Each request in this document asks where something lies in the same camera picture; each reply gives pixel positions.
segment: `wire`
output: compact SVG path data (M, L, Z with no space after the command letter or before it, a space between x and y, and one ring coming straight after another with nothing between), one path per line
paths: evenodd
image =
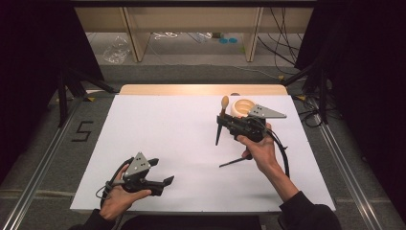
M272 8L270 8L270 10L271 10L272 16L274 17L275 22L277 23L278 30L280 31L280 36L278 38L277 47L278 47L278 44L281 44L280 40L281 40L281 36L282 36L284 41L286 42L287 46L289 47L290 55L292 56L293 60L296 62L297 57L296 57L295 53L293 52L292 47L289 44L289 39L287 37L286 24L285 24L285 20L284 20L285 14L286 14L286 8L282 8L282 24L281 25L279 24L278 19L276 18Z
M126 165L126 164L130 164L132 162L132 160L134 159L134 157L129 158L128 160L124 161L122 163L122 165L116 170L116 172L114 173L113 177L111 177L110 181L105 182L105 185L103 187L101 187L97 192L96 192L96 197L101 199L101 207L104 204L104 201L106 199L109 199L108 194L110 193L110 191L112 190L112 185L114 180L116 179L117 175L119 174L120 170ZM98 193L102 190L102 197L100 197L98 195Z
M266 124L264 124L259 118L256 117L246 117L247 120L252 120L255 121L257 123L257 125L259 125L261 127L261 129L263 131L266 132L266 134L268 134L272 140L274 140L274 142L277 144L281 155L282 155L282 159L283 159L283 165L284 165L284 173L286 174L287 177L290 177L290 172L289 172L289 161L287 159L287 155L286 155L286 149L287 147L284 147L283 144L281 143L281 140L279 139L278 135L271 129L266 127Z
M302 123L304 123L307 127L319 127L323 123L322 121L320 121L317 124L314 124L314 122L313 122L313 124L311 122L309 122L310 118L313 118L314 116L320 115L320 109L317 108L315 105L308 102L308 100L310 98L314 98L314 99L318 100L318 98L316 96L314 96L312 94L307 94L306 97L305 97L305 100L302 100L297 96L292 96L292 98L294 100L298 100L298 101L303 102L304 108L308 109L308 111L298 113L299 117L303 116L301 118ZM337 111L337 107L335 106L335 104L333 104L333 107L326 108L325 111ZM327 115L328 115L328 117L333 118L333 119L341 119L341 116L332 116L330 114L327 114Z
M275 48L275 51L278 49L278 44L279 44L279 39L278 39L278 43L277 43L277 46L276 46L276 48ZM278 69L279 71L281 71L282 73L287 74L287 75L294 75L294 74L292 74L292 73L288 73L288 72L283 71L283 70L278 66L276 57L274 58L274 64L275 64L275 66L277 67L277 69Z
M295 64L295 62L293 62L293 61L289 60L288 58L282 56L281 54L279 54L278 52L276 52L276 50L272 50L272 48L270 48L269 46L267 46L267 45L265 44L265 42L263 42L262 39L260 39L259 36L258 36L258 40L260 41L260 43L262 43L263 46L265 46L265 48L266 48L267 50L269 50L270 52L274 53L276 56L279 56L280 58L286 60L287 62L291 63L292 65Z
M272 75L268 75L268 74L266 74L266 73L264 73L264 72L262 72L262 71L260 71L260 70L244 69L244 68L241 68L241 67L238 67L238 66L233 66L233 67L235 67L235 68L237 68L237 69L240 69L240 70L262 73L263 75L266 75L266 76L268 76L268 77L271 77L272 79L277 79L277 80L279 79L278 77L275 77L275 76L272 76Z
M121 214L121 215L119 215L119 216L117 217L117 219L116 219L116 224L114 225L114 227L112 228L112 230L117 230L117 229L119 229L120 223L121 223L122 220L123 220L123 216L124 216L124 214Z
M153 49L151 44L147 44L147 46L149 47L149 49L152 51L152 53L157 56L164 64L166 65L182 65L180 63L175 63L175 64L171 64L171 63L167 63L166 61L162 60L161 56Z
M268 36L269 36L269 38L271 38L273 41L278 42L278 41L277 41L275 38L273 38L269 33L268 33ZM283 43L280 43L280 45L281 45L281 46L285 46L285 47L287 47L287 48L289 48L289 49L299 50L299 48L292 47L292 46L289 46L289 45L286 45L286 44L283 44Z

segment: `plastic bag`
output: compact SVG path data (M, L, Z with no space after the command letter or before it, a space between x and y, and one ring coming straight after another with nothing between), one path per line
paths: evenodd
M113 64L123 64L129 54L129 45L126 40L117 36L111 46L103 53L103 58Z

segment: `hand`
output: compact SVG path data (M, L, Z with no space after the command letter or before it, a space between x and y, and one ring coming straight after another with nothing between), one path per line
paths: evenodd
M271 129L269 123L266 124L268 129ZM247 149L242 153L241 157L245 158L248 154L252 154L257 162L257 166L261 172L268 175L274 170L282 170L275 156L275 144L272 137L266 135L260 142L251 141L248 137L239 135L239 142L246 146Z
M270 124L266 124L268 129L271 129ZM247 147L241 157L246 157L252 154L257 163L258 169L265 174L268 180L272 183L275 190L281 197L283 202L294 196L299 190L287 177L281 166L278 164L275 156L274 140L269 135L266 135L260 142L256 143L248 139L246 136L239 135L237 137L239 142Z
M117 174L116 179L122 178L128 168L128 164L125 165ZM151 190L142 190L137 193L126 192L121 185L115 186L108 194L108 199L104 201L100 210L100 215L107 220L115 220L119 215L123 214L132 203L138 199L145 198L151 195Z

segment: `gray floor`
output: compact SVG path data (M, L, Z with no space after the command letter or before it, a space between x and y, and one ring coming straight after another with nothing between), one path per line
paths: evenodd
M88 34L106 82L116 88L120 88L125 83L139 82L193 83L202 79L202 76L208 76L207 83L236 81L278 83L279 76L287 78L289 75L280 72L275 67L275 63L283 71L295 71L287 61L279 57L274 60L274 55L271 55L260 43L257 46L254 62L246 62L239 34L224 35L227 38L237 38L238 43L236 44L221 44L218 39L207 39L199 43L189 34L179 34L176 38L161 37L160 39L154 39L152 36L143 62L135 63L130 54L124 64L118 66L102 58L104 50L117 35L126 38L125 34ZM278 37L278 34L271 35L275 38ZM261 34L260 37L270 47L276 47L276 43L272 43L268 34ZM292 46L300 47L301 40L296 34L290 34L289 41ZM278 51L284 57L292 59L287 49L279 46ZM288 92L291 95L301 94L302 83L302 80L296 81L288 87ZM92 85L87 84L86 88L94 89ZM97 92L90 94L89 97L94 98L93 102L78 102L77 100L70 102L70 107L78 105L71 125L66 128L66 133L63 135L52 163L18 229L67 229L73 224L86 221L87 215L72 212L69 207L96 145L114 95ZM298 112L308 110L307 105L302 102L295 101L295 105ZM362 161L361 152L351 137L346 121L341 119L337 111L329 112L328 120L328 128L331 129L356 181L372 206L381 229L406 229L391 201L376 181L368 163ZM79 124L83 121L93 122L84 125L86 130L91 131L89 138L86 142L73 142L73 140L85 137L85 134L77 133ZM42 118L41 126L38 127L30 147L21 154L0 187L0 223L2 226L22 191L30 182L44 152L52 142L54 134L58 131L57 124L57 97L54 97L50 101L49 111ZM335 201L336 214L343 229L372 229L361 216L345 177L340 173L331 148L322 135L321 128L304 124L304 131L331 197ZM266 229L281 229L276 222L277 216L277 214L261 216L262 225Z

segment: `white paper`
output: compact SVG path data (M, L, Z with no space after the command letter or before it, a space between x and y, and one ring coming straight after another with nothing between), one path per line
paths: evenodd
M232 96L230 104L248 98L286 114L268 119L287 148L292 181L313 203L335 210L289 96ZM223 128L215 145L216 116L222 96L116 96L102 128L71 209L100 208L95 192L120 165L141 151L159 158L147 180L174 175L161 196L138 200L129 211L140 213L264 213L280 211L278 194L254 160L218 166L240 157L245 147ZM277 158L283 167L282 156Z

